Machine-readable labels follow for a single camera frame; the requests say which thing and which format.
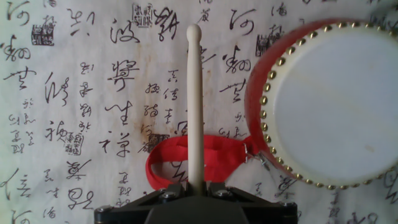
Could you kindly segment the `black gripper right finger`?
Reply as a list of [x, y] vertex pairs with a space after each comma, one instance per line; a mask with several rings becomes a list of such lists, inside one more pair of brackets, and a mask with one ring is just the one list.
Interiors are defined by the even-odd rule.
[[244, 218], [244, 223], [297, 224], [299, 220], [295, 202], [269, 202], [236, 187], [227, 187], [224, 182], [210, 182], [207, 196], [226, 202], [221, 211]]

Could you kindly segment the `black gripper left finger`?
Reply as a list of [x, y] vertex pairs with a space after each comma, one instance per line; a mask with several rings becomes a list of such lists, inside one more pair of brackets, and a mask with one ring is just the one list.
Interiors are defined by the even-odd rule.
[[185, 196], [183, 184], [170, 184], [122, 207], [103, 205], [94, 210], [94, 224], [144, 224], [150, 211]]

